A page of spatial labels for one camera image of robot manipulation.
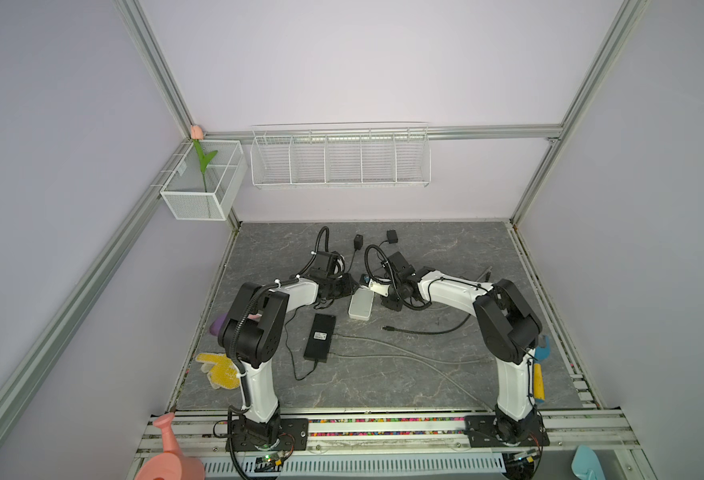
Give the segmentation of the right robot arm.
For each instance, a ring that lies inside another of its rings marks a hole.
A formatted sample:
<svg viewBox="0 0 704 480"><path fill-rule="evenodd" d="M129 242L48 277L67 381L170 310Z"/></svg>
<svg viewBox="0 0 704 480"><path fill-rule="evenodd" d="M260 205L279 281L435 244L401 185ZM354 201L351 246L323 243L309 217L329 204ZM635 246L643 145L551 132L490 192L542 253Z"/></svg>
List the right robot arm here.
<svg viewBox="0 0 704 480"><path fill-rule="evenodd" d="M545 399L539 345L543 326L517 286L506 279L495 283L470 281L441 271L410 265L398 252L380 258L384 275L367 272L367 286L386 307L424 310L434 304L473 316L487 350L495 357L498 395L490 436L503 445L532 441L548 444L538 404Z"/></svg>

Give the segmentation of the black network switch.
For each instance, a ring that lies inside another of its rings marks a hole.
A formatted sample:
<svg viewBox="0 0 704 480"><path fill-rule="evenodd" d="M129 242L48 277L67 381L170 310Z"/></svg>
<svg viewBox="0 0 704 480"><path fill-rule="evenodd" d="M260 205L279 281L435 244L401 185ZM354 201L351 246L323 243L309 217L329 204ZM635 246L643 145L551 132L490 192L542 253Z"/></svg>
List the black network switch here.
<svg viewBox="0 0 704 480"><path fill-rule="evenodd" d="M303 352L305 360L325 363L328 360L336 326L334 315L316 314Z"/></svg>

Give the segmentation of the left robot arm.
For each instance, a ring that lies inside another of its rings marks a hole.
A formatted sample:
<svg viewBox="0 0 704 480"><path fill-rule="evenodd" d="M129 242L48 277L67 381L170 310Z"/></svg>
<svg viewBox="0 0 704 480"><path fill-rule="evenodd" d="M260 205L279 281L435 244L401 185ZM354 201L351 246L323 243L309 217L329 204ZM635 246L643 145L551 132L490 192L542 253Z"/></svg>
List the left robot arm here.
<svg viewBox="0 0 704 480"><path fill-rule="evenodd" d="M218 329L220 347L240 380L241 406L229 408L229 437L243 437L258 449L279 444L280 401L272 359L281 343L286 315L304 307L327 308L355 289L345 258L329 249L330 229L321 227L310 260L285 280L246 282Z"/></svg>

